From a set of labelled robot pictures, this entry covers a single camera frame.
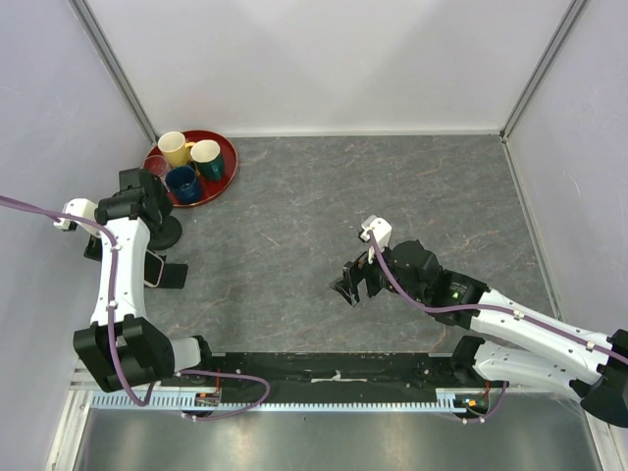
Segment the black smartphone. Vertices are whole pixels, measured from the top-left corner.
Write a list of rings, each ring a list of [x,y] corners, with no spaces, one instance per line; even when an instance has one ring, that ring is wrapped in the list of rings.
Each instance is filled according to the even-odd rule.
[[[173,209],[168,190],[159,177],[145,169],[139,170],[139,183],[144,212],[152,223],[161,225]]]

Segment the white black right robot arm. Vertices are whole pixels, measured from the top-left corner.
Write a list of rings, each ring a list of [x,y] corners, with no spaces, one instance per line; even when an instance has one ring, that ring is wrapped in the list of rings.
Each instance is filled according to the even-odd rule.
[[[604,422],[627,425],[627,333],[588,331],[531,310],[494,288],[444,268],[417,240],[370,248],[331,284],[349,304],[396,293],[437,321],[467,330],[449,361],[460,386],[508,382],[562,393]]]

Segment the pink-cased smartphone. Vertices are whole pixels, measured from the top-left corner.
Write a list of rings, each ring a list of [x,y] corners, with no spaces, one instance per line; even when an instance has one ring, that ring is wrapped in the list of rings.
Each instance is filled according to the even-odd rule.
[[[164,268],[164,259],[160,255],[147,250],[144,257],[144,284],[149,288],[157,288],[160,285]]]

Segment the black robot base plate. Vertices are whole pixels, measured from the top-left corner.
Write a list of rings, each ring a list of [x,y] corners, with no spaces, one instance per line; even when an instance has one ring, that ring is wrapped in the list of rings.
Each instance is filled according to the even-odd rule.
[[[271,386],[267,399],[286,402],[421,401],[437,389],[502,386],[457,368],[448,354],[416,352],[229,352],[212,355],[209,370],[262,378]]]

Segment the black round-base phone stand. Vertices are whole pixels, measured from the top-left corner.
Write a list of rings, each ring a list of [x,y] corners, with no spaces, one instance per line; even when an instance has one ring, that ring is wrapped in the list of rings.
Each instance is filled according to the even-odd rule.
[[[142,219],[150,231],[150,240],[148,243],[150,250],[168,249],[174,246],[182,236],[182,225],[179,220],[172,215],[172,212],[161,225],[156,225],[148,219],[143,207]]]

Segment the black angled desk phone stand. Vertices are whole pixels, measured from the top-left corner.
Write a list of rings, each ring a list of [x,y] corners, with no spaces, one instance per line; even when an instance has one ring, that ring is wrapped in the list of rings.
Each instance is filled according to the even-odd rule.
[[[102,242],[99,238],[91,235],[83,251],[83,256],[87,259],[100,262],[102,260]],[[184,263],[170,263],[166,255],[160,255],[165,261],[165,268],[160,285],[157,288],[182,289],[185,285],[188,265]]]

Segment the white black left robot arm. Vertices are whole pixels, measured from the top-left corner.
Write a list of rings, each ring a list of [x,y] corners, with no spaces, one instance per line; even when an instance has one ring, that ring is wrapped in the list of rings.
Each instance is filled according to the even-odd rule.
[[[68,202],[65,212],[90,234],[84,251],[101,263],[98,298],[89,326],[73,346],[105,393],[168,380],[177,372],[195,386],[215,375],[215,362],[201,336],[171,340],[147,318],[146,288],[183,288],[188,267],[169,263],[162,250],[183,233],[161,180],[144,169],[119,173],[118,192],[94,203]]]

